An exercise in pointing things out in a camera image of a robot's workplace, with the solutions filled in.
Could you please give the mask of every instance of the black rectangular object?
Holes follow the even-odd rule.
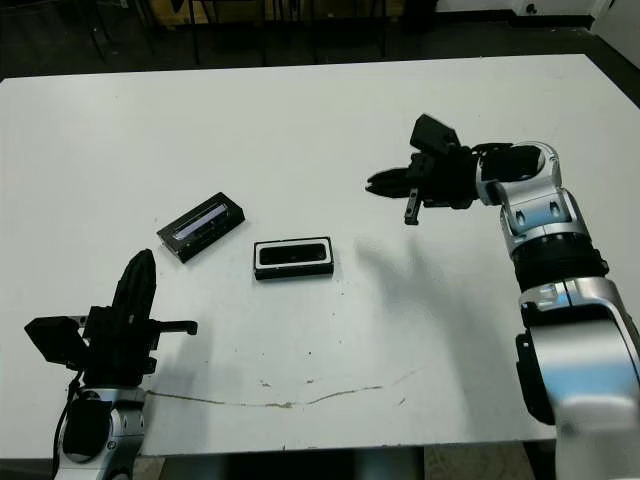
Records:
[[[82,365],[89,347],[78,332],[80,325],[70,317],[41,317],[24,327],[47,362]]]
[[[158,236],[184,263],[242,222],[242,208],[220,192],[159,230]]]
[[[256,242],[253,246],[256,280],[333,273],[329,237]]]

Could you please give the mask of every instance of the robotic arm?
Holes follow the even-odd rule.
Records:
[[[163,332],[198,329],[196,322],[150,319],[155,289],[153,254],[143,250],[127,265],[111,306],[91,307],[83,317],[36,318],[25,327],[48,362],[78,372],[54,435],[56,480],[131,478],[144,439],[146,392],[138,386],[156,367],[149,353]]]
[[[609,269],[591,244],[558,155],[540,142],[461,146],[422,115],[408,168],[369,179],[374,194],[408,197],[405,223],[425,207],[501,205],[520,285],[525,332],[516,365],[525,404],[556,425],[560,480],[640,479],[640,339]]]

